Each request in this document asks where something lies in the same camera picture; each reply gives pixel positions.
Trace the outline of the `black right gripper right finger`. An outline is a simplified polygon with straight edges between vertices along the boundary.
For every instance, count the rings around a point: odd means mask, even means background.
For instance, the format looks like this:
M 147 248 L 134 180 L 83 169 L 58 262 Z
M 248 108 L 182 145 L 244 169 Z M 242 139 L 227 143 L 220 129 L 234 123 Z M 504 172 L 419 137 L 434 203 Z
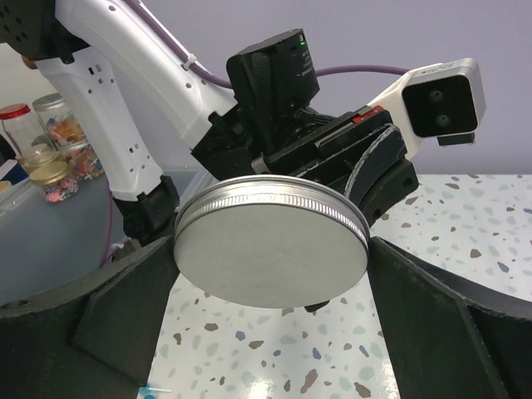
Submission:
M 531 303 L 370 242 L 368 276 L 403 398 L 529 398 Z

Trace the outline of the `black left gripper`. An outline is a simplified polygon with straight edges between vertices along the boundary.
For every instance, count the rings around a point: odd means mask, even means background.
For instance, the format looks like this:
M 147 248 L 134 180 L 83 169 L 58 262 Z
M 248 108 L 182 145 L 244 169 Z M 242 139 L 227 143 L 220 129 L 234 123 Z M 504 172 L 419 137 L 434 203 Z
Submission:
M 310 107 L 285 116 L 259 116 L 236 106 L 224 116 L 212 114 L 209 121 L 211 127 L 192 155 L 217 180 L 245 175 L 314 180 L 350 200 L 362 200 L 360 209 L 369 224 L 419 186 L 414 165 L 403 160 L 402 134 L 381 106 L 338 117 Z

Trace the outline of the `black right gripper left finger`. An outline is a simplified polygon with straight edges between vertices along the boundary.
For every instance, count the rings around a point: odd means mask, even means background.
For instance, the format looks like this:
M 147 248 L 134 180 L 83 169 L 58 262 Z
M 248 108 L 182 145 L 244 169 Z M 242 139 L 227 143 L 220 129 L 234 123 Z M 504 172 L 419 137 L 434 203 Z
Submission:
M 135 398 L 179 275 L 163 237 L 60 287 L 1 306 L 3 398 Z

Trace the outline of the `round silver jar lid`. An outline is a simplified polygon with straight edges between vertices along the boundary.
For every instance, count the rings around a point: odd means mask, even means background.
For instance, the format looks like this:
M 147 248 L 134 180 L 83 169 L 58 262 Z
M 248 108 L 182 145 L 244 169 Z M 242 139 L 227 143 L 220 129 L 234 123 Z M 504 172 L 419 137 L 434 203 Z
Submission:
M 356 286 L 369 264 L 361 210 L 325 185 L 282 175 L 221 181 L 175 222 L 174 258 L 197 288 L 256 308 L 325 303 Z

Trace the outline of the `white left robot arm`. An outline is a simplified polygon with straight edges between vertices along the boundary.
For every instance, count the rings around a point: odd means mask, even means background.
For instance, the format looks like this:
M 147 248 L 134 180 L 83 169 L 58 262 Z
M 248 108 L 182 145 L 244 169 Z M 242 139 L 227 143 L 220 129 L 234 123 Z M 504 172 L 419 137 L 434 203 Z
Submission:
M 116 71 L 173 124 L 222 196 L 201 214 L 291 204 L 368 230 L 418 188 L 399 82 L 335 117 L 315 111 L 318 72 L 292 29 L 239 52 L 229 79 L 211 75 L 140 1 L 4 1 L 1 39 L 34 61 L 99 155 L 128 236 L 143 244 L 170 226 L 179 196 L 147 149 Z

